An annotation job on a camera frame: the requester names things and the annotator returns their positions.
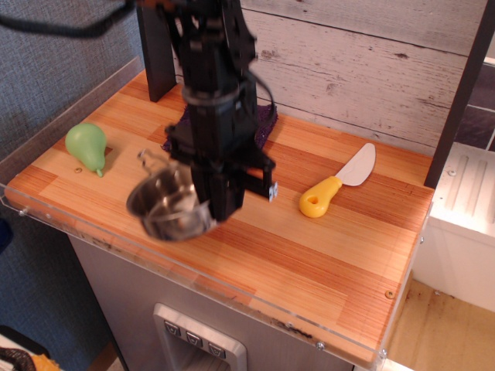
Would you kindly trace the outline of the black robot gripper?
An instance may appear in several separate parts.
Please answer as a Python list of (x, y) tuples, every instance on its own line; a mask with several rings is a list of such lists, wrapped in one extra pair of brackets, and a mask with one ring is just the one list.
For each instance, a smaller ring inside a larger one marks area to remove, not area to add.
[(166, 129), (171, 156), (191, 166), (196, 194), (222, 223), (243, 206), (245, 189), (269, 200), (278, 195), (275, 163), (259, 143), (277, 116), (275, 103), (258, 116), (256, 85), (242, 83), (226, 93), (183, 88), (189, 124)]

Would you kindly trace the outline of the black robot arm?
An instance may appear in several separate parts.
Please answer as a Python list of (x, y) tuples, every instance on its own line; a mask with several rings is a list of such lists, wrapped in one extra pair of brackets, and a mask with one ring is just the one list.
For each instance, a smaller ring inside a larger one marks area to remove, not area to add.
[(275, 163), (262, 150), (276, 106), (258, 111), (265, 83), (249, 69), (256, 38), (239, 1), (138, 1), (162, 21), (183, 71), (189, 120), (167, 127), (172, 158), (191, 168), (202, 203), (218, 222), (240, 209), (245, 191), (273, 199)]

